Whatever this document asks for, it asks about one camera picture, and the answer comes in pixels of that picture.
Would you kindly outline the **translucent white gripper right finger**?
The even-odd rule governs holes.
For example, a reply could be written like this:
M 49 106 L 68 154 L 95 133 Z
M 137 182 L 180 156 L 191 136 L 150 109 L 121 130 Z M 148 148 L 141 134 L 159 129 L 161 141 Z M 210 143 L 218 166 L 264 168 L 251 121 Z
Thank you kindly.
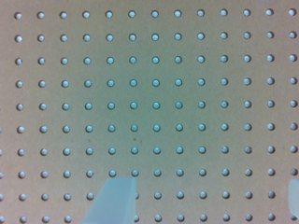
M 291 179 L 289 183 L 288 203 L 291 213 L 299 217 L 299 180 Z

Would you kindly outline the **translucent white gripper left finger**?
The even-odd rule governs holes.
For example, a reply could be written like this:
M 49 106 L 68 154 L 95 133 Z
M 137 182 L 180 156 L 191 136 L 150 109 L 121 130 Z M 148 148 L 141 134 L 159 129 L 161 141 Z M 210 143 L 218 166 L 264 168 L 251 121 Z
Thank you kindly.
M 109 178 L 101 188 L 82 224 L 134 224 L 135 194 L 135 178 Z

